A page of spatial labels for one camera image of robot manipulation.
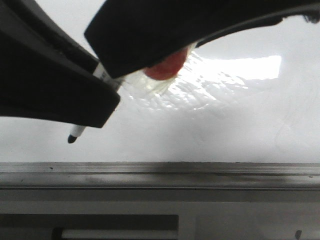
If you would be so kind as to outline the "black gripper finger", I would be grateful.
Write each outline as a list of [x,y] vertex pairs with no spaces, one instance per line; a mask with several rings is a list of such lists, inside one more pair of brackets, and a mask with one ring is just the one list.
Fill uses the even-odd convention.
[[0,3],[0,114],[101,128],[120,102],[98,59],[34,0]]
[[113,78],[159,63],[196,44],[274,26],[283,18],[320,19],[317,0],[107,0],[85,38]]

